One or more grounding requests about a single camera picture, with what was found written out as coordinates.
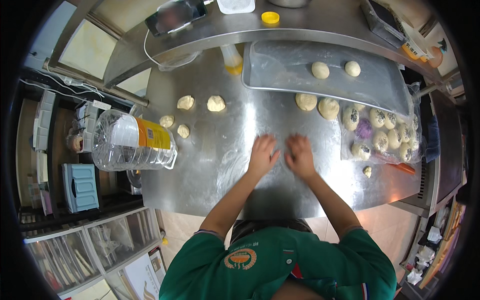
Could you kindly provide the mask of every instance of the tiled floor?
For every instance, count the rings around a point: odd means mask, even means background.
[[[362,226],[369,232],[380,249],[390,258],[398,281],[405,271],[399,266],[414,234],[417,216],[399,208],[385,204],[355,212]],[[190,216],[161,211],[160,226],[165,229],[168,245],[162,245],[162,254],[168,268],[183,244],[198,230],[204,217]],[[338,243],[332,224],[326,217],[308,218],[307,223],[320,240]],[[225,247],[230,243],[231,229],[225,239]]]

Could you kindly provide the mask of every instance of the barcode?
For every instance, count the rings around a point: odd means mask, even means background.
[[[148,134],[148,138],[150,140],[153,140],[153,130],[151,130],[150,128],[147,128],[147,134]]]

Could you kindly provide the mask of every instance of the yellow liquid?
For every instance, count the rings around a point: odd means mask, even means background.
[[[233,75],[240,75],[241,74],[241,69],[243,66],[243,60],[240,62],[240,64],[236,65],[235,67],[230,67],[225,65],[225,69]]]

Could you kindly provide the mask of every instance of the yellow bottle cap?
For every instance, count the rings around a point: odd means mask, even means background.
[[[267,24],[275,24],[280,21],[280,15],[276,12],[264,12],[262,13],[262,21]]]

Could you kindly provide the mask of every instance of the hand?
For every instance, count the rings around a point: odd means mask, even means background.
[[[272,155],[275,145],[276,138],[273,135],[264,134],[257,136],[253,143],[247,174],[251,174],[260,180],[260,178],[272,169],[280,156],[280,150],[276,150]]]
[[[289,136],[286,144],[291,149],[293,156],[285,153],[285,162],[293,173],[303,180],[316,175],[317,172],[313,166],[312,147],[308,138],[297,133]]]

